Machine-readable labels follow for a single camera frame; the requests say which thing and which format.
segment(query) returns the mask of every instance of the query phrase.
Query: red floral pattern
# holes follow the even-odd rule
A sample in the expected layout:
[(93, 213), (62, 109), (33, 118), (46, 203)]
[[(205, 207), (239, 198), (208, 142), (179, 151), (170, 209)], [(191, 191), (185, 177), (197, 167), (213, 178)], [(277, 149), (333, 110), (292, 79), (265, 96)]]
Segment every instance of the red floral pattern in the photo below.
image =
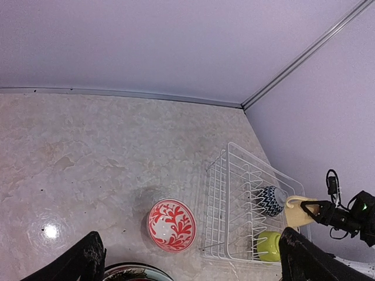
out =
[[(155, 225), (163, 220), (171, 225), (173, 233), (167, 239), (157, 238)], [(168, 252), (181, 252), (192, 244), (196, 235), (196, 222), (191, 211), (176, 200), (162, 200), (151, 210), (148, 217), (151, 238)]]

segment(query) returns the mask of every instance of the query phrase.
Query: black and white patterned cup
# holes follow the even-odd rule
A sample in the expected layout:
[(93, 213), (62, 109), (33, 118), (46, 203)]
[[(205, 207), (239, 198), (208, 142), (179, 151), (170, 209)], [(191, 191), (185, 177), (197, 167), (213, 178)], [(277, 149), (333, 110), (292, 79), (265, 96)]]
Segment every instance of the black and white patterned cup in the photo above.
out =
[(264, 208), (264, 212), (270, 217), (276, 217), (283, 209), (287, 197), (285, 192), (275, 186), (267, 186), (258, 195), (259, 205)]

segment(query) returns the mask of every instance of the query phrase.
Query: rack wire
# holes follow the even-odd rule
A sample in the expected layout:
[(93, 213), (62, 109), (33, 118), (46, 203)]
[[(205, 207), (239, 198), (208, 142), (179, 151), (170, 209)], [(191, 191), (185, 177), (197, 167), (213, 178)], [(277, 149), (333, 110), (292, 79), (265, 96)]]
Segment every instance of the rack wire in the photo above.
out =
[[(277, 171), (233, 142), (207, 169), (207, 210), (203, 245), (210, 258), (258, 262), (266, 252), (257, 252), (264, 231), (282, 232), (287, 226), (284, 212), (274, 218), (265, 214), (261, 192), (276, 186), (286, 195), (305, 195), (301, 183)], [(301, 232), (311, 237), (309, 227)]]

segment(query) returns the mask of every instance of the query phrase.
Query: beige mug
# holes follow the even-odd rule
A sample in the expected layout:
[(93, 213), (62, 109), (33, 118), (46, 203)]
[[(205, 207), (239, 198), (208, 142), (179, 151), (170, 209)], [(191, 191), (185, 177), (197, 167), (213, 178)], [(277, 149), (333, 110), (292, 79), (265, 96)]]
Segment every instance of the beige mug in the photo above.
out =
[[(317, 199), (311, 199), (303, 196), (290, 196), (287, 198), (285, 203), (285, 216), (287, 218), (287, 224), (289, 227), (296, 228), (302, 225), (310, 224), (314, 221), (301, 207), (303, 201), (317, 201)], [(307, 205), (314, 215), (319, 212), (318, 205)]]

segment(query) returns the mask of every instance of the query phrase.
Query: mug handle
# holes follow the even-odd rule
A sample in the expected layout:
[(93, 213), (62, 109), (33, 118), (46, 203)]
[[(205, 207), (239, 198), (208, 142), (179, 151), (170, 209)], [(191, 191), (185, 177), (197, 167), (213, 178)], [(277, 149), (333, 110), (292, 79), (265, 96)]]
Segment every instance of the mug handle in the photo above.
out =
[(292, 200), (299, 200), (299, 201), (316, 201), (316, 199), (311, 199), (311, 198), (307, 198), (307, 197), (304, 197), (304, 196), (293, 195), (293, 196), (288, 197), (288, 198), (287, 198), (287, 202), (285, 203), (289, 209), (291, 209), (291, 208), (294, 207), (293, 204), (289, 203), (289, 202), (292, 201)]

